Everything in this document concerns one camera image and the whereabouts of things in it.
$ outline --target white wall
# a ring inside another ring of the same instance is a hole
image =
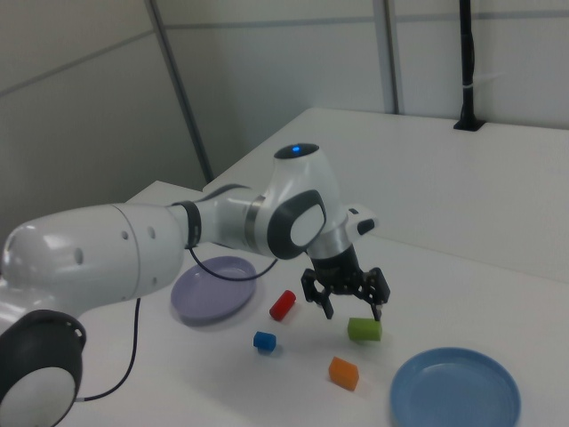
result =
[[[569,3],[471,3],[477,116],[496,123],[569,128]],[[459,2],[394,4],[401,112],[458,118]]]
[[[155,180],[204,185],[144,2],[0,3],[0,245]]]
[[[307,108],[390,108],[372,0],[157,3],[215,175]]]

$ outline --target lavender plate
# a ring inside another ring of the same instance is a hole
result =
[[[236,256],[220,256],[202,262],[209,270],[229,278],[256,274],[250,262]],[[183,320],[210,322],[238,311],[255,292],[256,280],[234,282],[216,278],[198,265],[178,278],[170,296]]]

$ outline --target red cylinder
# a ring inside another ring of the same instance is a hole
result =
[[[280,322],[294,305],[295,301],[296,295],[292,291],[286,290],[280,298],[276,300],[268,312],[274,320]]]

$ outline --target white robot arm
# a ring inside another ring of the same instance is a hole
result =
[[[0,427],[53,426],[71,408],[82,373],[87,310],[168,286],[187,247],[213,242],[279,259],[306,252],[314,270],[305,297],[330,318],[330,294],[377,307],[389,287],[363,273],[352,243],[377,225],[344,206],[322,150],[298,144],[275,154],[264,194],[230,185],[172,206],[102,205],[19,226],[6,241],[0,281]],[[318,292],[315,282],[323,290]]]

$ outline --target blue plate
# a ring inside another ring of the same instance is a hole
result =
[[[472,350],[420,353],[391,384],[398,427],[512,427],[520,413],[516,382],[498,362]]]

